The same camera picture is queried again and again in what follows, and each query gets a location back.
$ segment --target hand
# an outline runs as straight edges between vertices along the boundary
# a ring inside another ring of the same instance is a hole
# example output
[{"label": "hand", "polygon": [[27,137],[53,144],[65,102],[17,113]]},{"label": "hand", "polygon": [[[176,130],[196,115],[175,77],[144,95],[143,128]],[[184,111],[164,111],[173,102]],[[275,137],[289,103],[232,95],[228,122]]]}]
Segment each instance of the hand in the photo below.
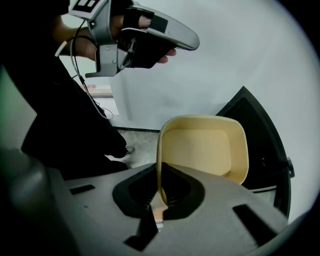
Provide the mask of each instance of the hand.
[{"label": "hand", "polygon": [[[150,22],[151,22],[150,19],[148,19],[145,16],[141,16],[139,19],[139,28],[145,29],[149,27]],[[111,18],[110,30],[111,30],[111,35],[114,39],[116,39],[120,35],[123,25],[124,25],[124,15],[116,15]],[[83,30],[80,31],[79,35],[85,35],[90,37],[90,32],[88,28],[84,28]],[[84,43],[84,45],[81,46],[82,49],[80,49],[80,52],[83,52],[82,56],[87,57],[94,61],[96,47],[88,40],[82,40],[82,42]],[[167,63],[169,60],[167,56],[175,56],[176,54],[177,54],[176,49],[171,49],[165,56],[163,56],[158,61],[158,63],[163,63],[163,64]]]}]

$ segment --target person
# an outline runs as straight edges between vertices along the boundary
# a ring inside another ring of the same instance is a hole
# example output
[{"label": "person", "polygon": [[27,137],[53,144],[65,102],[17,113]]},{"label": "person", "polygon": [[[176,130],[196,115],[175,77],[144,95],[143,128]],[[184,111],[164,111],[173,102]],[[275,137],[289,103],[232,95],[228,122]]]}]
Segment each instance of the person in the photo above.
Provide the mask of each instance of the person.
[{"label": "person", "polygon": [[[65,180],[128,168],[106,157],[124,157],[125,139],[100,116],[87,94],[55,57],[61,43],[72,38],[78,29],[62,21],[61,15],[68,12],[69,4],[68,0],[9,1],[1,17],[5,38],[1,40],[0,63],[37,113],[21,149],[45,166],[59,169]],[[120,36],[123,20],[123,15],[111,17],[110,30],[115,39]],[[149,24],[148,18],[140,17],[140,28]],[[90,36],[90,32],[82,28],[78,35]],[[67,44],[62,54],[69,55],[69,49]],[[76,39],[77,56],[95,60],[95,51],[90,41]],[[176,51],[172,49],[167,55],[174,56]],[[159,60],[163,64],[167,61],[167,56]]]}]

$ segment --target yellow bowl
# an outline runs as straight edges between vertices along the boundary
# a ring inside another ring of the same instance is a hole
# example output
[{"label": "yellow bowl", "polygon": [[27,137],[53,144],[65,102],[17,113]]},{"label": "yellow bowl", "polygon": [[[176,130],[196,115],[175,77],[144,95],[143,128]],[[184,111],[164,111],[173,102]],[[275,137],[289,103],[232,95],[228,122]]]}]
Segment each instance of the yellow bowl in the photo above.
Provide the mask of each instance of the yellow bowl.
[{"label": "yellow bowl", "polygon": [[224,176],[242,184],[249,169],[246,134],[241,124],[230,118],[177,116],[161,129],[156,162],[158,178],[162,163],[167,163]]}]

